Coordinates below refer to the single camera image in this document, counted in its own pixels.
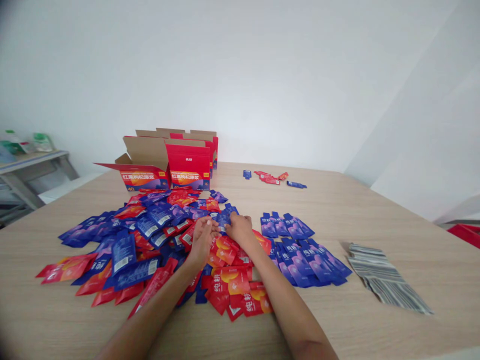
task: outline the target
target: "packaging material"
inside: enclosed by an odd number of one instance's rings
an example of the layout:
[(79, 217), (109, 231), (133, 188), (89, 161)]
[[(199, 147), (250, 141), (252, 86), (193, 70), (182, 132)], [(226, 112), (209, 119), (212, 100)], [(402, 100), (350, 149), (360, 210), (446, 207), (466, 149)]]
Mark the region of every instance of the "packaging material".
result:
[(118, 170), (128, 191), (169, 189), (171, 177), (165, 140), (161, 137), (124, 136), (123, 142), (128, 153), (117, 158), (114, 164), (95, 164)]
[(50, 137), (42, 132), (33, 133), (33, 145), (36, 151), (42, 153), (51, 153), (53, 150), (55, 150)]
[(212, 136), (213, 145), (214, 145), (214, 152), (213, 152), (213, 169), (216, 170), (218, 166), (218, 154), (219, 154), (219, 138), (217, 136), (216, 131), (203, 131), (203, 130), (190, 130), (190, 136), (193, 134), (200, 134), (200, 135), (210, 135)]
[(164, 139), (173, 188), (210, 189), (210, 149), (205, 141)]

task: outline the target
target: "pile of sachets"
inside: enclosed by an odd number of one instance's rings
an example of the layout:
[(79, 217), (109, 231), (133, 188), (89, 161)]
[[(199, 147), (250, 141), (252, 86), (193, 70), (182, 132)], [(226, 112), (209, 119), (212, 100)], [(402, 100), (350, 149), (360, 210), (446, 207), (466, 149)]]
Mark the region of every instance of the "pile of sachets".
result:
[[(226, 203), (228, 199), (215, 190), (210, 191), (207, 199), (201, 199), (200, 194), (201, 191), (191, 187), (141, 190), (118, 210), (89, 217), (60, 235), (62, 244), (73, 248), (83, 248), (89, 242), (98, 246), (91, 253), (47, 265), (37, 277), (44, 278), (42, 284), (73, 281), (71, 285), (78, 287), (76, 296), (94, 295), (92, 307), (112, 301), (118, 305), (142, 294), (132, 316), (185, 262), (192, 248), (197, 219), (211, 216), (218, 222), (221, 236), (213, 240), (207, 265), (185, 290), (177, 306), (181, 307), (196, 294), (196, 304), (210, 302), (219, 314), (226, 311), (231, 321), (241, 315), (273, 312), (263, 283), (253, 281), (251, 259), (226, 234), (231, 213), (238, 214), (236, 207)], [(278, 223), (273, 223), (275, 229), (284, 227), (286, 236), (290, 236), (296, 234), (297, 227), (304, 227), (305, 236), (305, 224), (289, 214), (284, 216), (285, 220), (279, 218)], [(283, 238), (282, 243), (275, 243), (256, 230), (253, 233), (293, 285), (305, 288), (340, 285), (351, 273), (310, 239), (311, 234), (305, 240), (292, 235), (293, 239)]]

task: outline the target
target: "open box flap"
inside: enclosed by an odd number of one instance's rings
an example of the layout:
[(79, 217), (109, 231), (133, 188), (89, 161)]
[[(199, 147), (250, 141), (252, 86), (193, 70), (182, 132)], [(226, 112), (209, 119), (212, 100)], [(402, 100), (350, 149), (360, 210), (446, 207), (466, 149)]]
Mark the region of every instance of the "open box flap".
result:
[(133, 164), (152, 165), (167, 170), (169, 157), (163, 138), (124, 136), (123, 142)]
[(161, 138), (162, 134), (155, 130), (135, 130), (137, 136), (150, 137), (150, 138)]

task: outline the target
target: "finger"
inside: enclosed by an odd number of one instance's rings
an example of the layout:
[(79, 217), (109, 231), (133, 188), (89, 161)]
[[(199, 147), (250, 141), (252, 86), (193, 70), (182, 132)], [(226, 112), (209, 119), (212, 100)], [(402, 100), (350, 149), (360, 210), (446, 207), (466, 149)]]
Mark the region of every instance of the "finger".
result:
[(201, 238), (205, 238), (207, 236), (210, 235), (210, 233), (212, 232), (212, 220), (207, 220), (206, 223), (205, 223), (205, 227), (203, 229), (203, 232), (201, 233)]

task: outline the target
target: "red object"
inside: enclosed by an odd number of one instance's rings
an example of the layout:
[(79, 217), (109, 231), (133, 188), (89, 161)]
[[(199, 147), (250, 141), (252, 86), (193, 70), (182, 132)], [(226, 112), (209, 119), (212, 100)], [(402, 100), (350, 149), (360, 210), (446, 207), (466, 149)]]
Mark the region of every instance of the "red object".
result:
[(178, 264), (178, 260), (170, 257), (164, 267), (159, 267), (152, 278), (148, 281), (145, 291), (141, 295), (140, 299), (136, 302), (135, 306), (131, 310), (128, 318), (130, 319), (138, 310), (140, 310), (145, 304), (162, 288), (163, 285), (170, 279), (174, 273), (174, 269)]
[(168, 143), (165, 146), (174, 188), (210, 189), (210, 148)]
[(50, 266), (48, 271), (40, 272), (43, 273), (42, 275), (45, 277), (41, 283), (50, 284), (78, 279), (84, 274), (90, 264), (90, 260), (93, 260), (96, 257), (96, 253), (91, 253), (64, 258), (60, 263), (56, 264), (56, 266)]
[(288, 172), (284, 172), (282, 175), (280, 175), (280, 176), (278, 177), (278, 180), (284, 181), (284, 180), (286, 180), (288, 177), (289, 177), (289, 173), (288, 173)]
[(149, 241), (142, 236), (140, 231), (135, 230), (133, 232), (133, 236), (135, 237), (135, 245), (140, 248), (142, 251), (152, 251), (155, 250), (155, 248), (152, 246), (152, 244), (149, 243)]
[(209, 197), (206, 200), (206, 209), (211, 213), (219, 213), (220, 207), (219, 202), (212, 197)]
[(112, 300), (116, 299), (119, 295), (120, 291), (115, 292), (114, 287), (109, 287), (108, 289), (99, 291), (93, 302), (91, 303), (91, 307), (96, 307), (98, 305), (106, 304), (111, 302)]
[(111, 274), (112, 274), (112, 262), (109, 261), (102, 272), (93, 275), (91, 278), (89, 278), (86, 281), (86, 283), (80, 286), (75, 296), (91, 295), (91, 294), (98, 293), (104, 288), (105, 282), (107, 281), (107, 278), (109, 278)]
[(457, 224), (448, 232), (480, 249), (480, 227)]
[(118, 294), (117, 298), (115, 299), (115, 305), (125, 303), (137, 297), (142, 293), (142, 291), (144, 290), (144, 287), (145, 287), (145, 283), (142, 281), (133, 286), (124, 288), (122, 291), (120, 291), (120, 294)]

